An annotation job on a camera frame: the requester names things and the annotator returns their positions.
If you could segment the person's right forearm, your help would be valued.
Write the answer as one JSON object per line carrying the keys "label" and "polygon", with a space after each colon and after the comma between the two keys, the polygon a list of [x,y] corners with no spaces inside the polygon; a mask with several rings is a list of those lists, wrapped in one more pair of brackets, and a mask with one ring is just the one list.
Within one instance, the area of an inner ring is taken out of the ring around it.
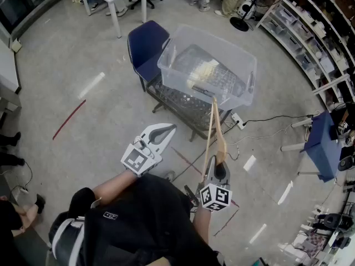
{"label": "person's right forearm", "polygon": [[202,205],[200,204],[195,212],[195,216],[192,223],[196,231],[206,244],[209,243],[210,219],[211,211],[202,207]]}

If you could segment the black lattice crate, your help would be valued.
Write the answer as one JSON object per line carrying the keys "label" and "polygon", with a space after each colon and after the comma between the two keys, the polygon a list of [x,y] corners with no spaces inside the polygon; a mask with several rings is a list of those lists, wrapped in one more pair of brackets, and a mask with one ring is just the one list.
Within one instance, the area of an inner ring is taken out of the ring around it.
{"label": "black lattice crate", "polygon": [[168,110],[192,130],[190,141],[196,136],[207,139],[211,104],[163,85],[161,75],[150,80],[145,90],[158,102],[152,110],[153,113],[160,108]]}

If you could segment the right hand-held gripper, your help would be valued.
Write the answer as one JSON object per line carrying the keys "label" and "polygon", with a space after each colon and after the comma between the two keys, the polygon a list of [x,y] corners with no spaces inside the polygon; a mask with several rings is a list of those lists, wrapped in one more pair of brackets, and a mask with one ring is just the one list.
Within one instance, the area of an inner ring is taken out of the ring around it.
{"label": "right hand-held gripper", "polygon": [[216,156],[212,156],[207,163],[207,178],[199,185],[199,199],[202,207],[211,212],[227,208],[231,204],[232,191],[230,190],[230,170],[226,162],[221,164],[223,180],[214,177]]}

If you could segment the blue table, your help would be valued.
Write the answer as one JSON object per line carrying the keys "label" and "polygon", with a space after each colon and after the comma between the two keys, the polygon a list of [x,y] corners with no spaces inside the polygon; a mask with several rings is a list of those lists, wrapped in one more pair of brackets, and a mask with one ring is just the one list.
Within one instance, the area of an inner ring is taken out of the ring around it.
{"label": "blue table", "polygon": [[331,138],[334,122],[328,111],[312,118],[312,128],[303,151],[317,167],[318,178],[328,182],[336,177],[341,155],[341,143]]}

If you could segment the person's black clothing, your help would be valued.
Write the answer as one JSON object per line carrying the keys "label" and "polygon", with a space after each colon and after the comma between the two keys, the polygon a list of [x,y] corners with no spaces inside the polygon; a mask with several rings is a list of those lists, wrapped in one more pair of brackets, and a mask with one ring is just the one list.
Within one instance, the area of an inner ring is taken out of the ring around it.
{"label": "person's black clothing", "polygon": [[48,237],[59,266],[225,266],[200,237],[191,202],[169,180],[147,174],[109,204],[77,191]]}

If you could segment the person's left forearm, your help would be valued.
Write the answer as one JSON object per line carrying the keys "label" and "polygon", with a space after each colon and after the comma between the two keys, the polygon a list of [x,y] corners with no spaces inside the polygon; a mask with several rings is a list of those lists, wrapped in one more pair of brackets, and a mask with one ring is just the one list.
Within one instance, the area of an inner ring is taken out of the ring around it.
{"label": "person's left forearm", "polygon": [[95,199],[100,200],[101,204],[109,204],[137,179],[138,176],[135,173],[125,170],[121,174],[96,186],[93,189]]}

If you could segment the white power strip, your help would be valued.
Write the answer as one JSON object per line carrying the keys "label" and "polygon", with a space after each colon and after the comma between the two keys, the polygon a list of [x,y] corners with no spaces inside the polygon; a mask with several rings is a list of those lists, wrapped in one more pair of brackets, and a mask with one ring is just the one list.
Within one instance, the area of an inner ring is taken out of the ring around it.
{"label": "white power strip", "polygon": [[231,114],[231,118],[240,130],[243,130],[245,128],[245,122],[240,118],[240,116],[236,112]]}

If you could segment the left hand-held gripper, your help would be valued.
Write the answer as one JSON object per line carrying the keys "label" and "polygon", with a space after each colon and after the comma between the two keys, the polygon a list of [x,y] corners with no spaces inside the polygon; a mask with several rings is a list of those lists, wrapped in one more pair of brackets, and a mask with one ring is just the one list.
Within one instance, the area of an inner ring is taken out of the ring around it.
{"label": "left hand-held gripper", "polygon": [[129,144],[121,163],[136,176],[143,176],[163,160],[160,154],[166,149],[175,131],[175,124],[149,125]]}

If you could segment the white shelving rack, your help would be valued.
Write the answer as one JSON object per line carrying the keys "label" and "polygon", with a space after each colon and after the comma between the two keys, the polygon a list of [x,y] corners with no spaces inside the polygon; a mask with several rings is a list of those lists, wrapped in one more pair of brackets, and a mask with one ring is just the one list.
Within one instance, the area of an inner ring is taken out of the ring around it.
{"label": "white shelving rack", "polygon": [[328,110],[355,102],[355,27],[342,0],[275,0],[257,23],[292,57]]}

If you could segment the wooden clothes hanger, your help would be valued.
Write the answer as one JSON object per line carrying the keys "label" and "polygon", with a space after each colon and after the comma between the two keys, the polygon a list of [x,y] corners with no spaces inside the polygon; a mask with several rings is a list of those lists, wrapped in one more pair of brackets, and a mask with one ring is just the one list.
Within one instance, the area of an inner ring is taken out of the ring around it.
{"label": "wooden clothes hanger", "polygon": [[214,96],[212,97],[209,131],[208,131],[208,135],[207,135],[207,144],[206,144],[206,151],[205,151],[205,158],[204,158],[204,164],[203,164],[203,173],[202,173],[201,183],[203,183],[207,178],[206,169],[207,169],[207,164],[208,164],[208,160],[209,160],[209,146],[210,146],[211,132],[212,132],[213,124],[215,124],[215,129],[216,129],[215,135],[217,137],[216,164],[219,165],[219,164],[223,163],[226,159],[227,143],[226,143],[226,141],[224,139],[224,135],[222,133],[221,124],[220,124],[220,115],[219,115],[219,110],[218,110],[218,106],[217,106],[217,99]]}

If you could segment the white speaker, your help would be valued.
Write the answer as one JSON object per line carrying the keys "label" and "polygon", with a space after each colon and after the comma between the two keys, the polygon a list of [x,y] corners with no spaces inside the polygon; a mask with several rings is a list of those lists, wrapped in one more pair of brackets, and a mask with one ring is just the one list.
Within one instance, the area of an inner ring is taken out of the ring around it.
{"label": "white speaker", "polygon": [[254,15],[255,10],[256,10],[256,6],[252,4],[251,0],[241,0],[236,13],[239,18],[244,18],[245,20],[249,20]]}

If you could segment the blue office chair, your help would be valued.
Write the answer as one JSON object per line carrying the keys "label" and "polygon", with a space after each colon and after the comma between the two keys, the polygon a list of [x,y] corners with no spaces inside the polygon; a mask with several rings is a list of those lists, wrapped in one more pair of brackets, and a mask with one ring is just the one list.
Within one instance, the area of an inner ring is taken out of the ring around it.
{"label": "blue office chair", "polygon": [[128,34],[128,53],[135,73],[138,75],[142,89],[151,88],[158,104],[153,112],[163,107],[169,89],[163,85],[158,61],[164,51],[164,44],[170,34],[157,22],[148,21]]}

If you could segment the clear plastic storage bin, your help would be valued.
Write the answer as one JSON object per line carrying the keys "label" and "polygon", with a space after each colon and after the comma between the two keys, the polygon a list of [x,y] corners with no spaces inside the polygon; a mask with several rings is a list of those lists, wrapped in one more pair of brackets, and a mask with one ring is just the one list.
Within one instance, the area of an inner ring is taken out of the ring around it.
{"label": "clear plastic storage bin", "polygon": [[228,111],[253,100],[257,59],[207,31],[180,25],[159,60],[162,83]]}

